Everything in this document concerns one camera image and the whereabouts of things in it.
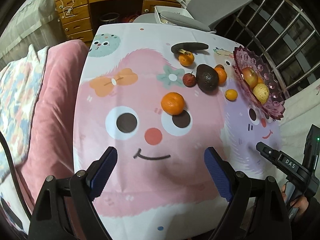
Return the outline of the person's right hand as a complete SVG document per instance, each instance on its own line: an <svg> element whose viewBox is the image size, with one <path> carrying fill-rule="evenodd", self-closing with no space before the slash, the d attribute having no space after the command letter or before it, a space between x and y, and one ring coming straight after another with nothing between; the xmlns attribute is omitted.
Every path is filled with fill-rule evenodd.
<svg viewBox="0 0 320 240"><path fill-rule="evenodd" d="M287 195L286 195L287 189L286 188L287 188L287 184L284 184L281 188L281 194L282 194L284 201L287 200ZM298 209L296 216L295 216L295 220L299 220L300 217L303 216L304 212L308 209L309 202L308 202L308 199L304 195L302 195L299 198L297 198L296 200L292 201L291 205L293 205L293 207L295 209Z"/></svg>

